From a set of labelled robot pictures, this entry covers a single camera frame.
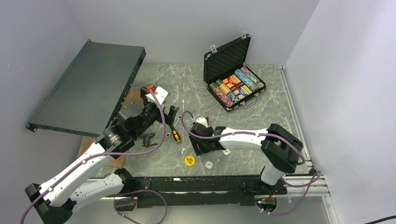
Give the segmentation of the yellow round blind button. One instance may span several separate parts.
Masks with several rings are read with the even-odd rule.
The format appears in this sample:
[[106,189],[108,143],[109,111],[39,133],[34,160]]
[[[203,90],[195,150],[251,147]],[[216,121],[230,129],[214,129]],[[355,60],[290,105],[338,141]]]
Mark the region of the yellow round blind button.
[[186,166],[191,167],[191,166],[195,165],[196,158],[194,156],[192,156],[192,155],[188,155],[188,156],[185,157],[184,163],[185,163]]

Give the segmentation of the white poker chip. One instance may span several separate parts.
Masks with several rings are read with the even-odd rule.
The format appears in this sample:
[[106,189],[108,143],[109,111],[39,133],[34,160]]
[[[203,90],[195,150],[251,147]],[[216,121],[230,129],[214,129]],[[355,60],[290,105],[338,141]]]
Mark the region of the white poker chip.
[[222,153],[223,153],[225,156],[228,156],[228,155],[231,153],[231,151],[230,151],[230,149],[225,149],[225,150],[222,151]]
[[212,169],[212,168],[213,168],[213,163],[212,163],[211,161],[207,161],[207,162],[205,163],[205,167],[206,167],[207,169]]

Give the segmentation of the blue playing card deck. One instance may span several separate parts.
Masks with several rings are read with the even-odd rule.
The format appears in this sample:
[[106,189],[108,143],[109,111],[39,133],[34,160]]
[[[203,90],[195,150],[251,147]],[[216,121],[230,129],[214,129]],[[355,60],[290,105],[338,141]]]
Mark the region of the blue playing card deck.
[[235,89],[233,93],[236,95],[238,99],[244,99],[247,96],[249,96],[252,93],[252,91],[246,85],[243,85],[238,89]]

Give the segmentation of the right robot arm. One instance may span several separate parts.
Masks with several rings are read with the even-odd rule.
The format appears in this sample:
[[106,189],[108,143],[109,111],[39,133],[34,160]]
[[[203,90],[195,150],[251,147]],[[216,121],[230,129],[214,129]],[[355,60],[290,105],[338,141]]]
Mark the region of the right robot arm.
[[257,187],[270,193],[285,174],[293,174],[305,163],[303,143],[278,124],[259,130],[238,130],[225,126],[212,128],[195,122],[188,131],[196,155],[218,150],[244,149],[262,152],[269,160],[260,172]]

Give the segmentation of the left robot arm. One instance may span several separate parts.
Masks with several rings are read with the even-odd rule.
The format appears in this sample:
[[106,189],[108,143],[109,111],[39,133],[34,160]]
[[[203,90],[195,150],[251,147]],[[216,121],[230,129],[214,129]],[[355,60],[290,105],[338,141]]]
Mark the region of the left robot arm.
[[138,184],[125,168],[102,180],[84,183],[99,169],[125,155],[156,121],[172,126],[178,109],[172,105],[165,114],[152,102],[127,106],[70,166],[47,182],[26,187],[25,192],[43,223],[63,224],[78,209],[102,197],[130,195]]

